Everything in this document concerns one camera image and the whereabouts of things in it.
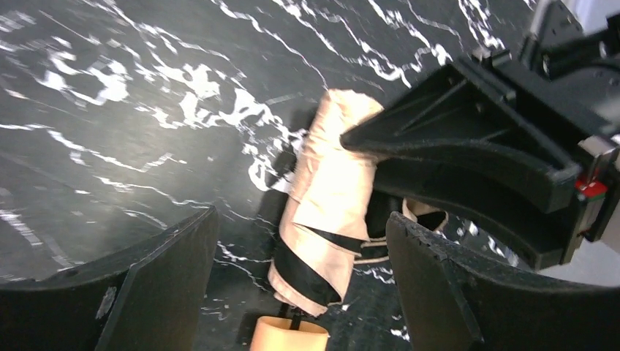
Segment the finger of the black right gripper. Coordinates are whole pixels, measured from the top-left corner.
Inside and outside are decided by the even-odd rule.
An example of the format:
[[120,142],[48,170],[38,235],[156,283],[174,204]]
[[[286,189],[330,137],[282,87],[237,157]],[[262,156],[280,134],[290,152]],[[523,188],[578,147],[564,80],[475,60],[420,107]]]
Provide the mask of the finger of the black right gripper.
[[570,232],[557,215],[544,214],[508,188],[471,170],[388,159],[379,163],[374,186],[473,221],[535,270],[566,265],[574,257]]
[[525,271],[400,213],[387,247],[414,350],[617,350],[619,289]]

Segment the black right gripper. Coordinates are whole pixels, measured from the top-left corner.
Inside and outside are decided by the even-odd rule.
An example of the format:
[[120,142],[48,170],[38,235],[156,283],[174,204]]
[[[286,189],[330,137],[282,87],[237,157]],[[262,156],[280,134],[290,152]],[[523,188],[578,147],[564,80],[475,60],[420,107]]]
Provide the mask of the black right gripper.
[[570,243],[618,230],[619,12],[598,31],[541,1],[521,50],[475,51],[345,132],[350,151],[433,162],[558,216]]

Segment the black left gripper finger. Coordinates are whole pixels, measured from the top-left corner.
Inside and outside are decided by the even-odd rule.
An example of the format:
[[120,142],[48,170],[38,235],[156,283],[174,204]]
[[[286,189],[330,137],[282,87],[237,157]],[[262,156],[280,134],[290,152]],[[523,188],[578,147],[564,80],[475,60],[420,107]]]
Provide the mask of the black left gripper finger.
[[1,286],[3,350],[190,350],[219,234],[206,208],[41,280]]

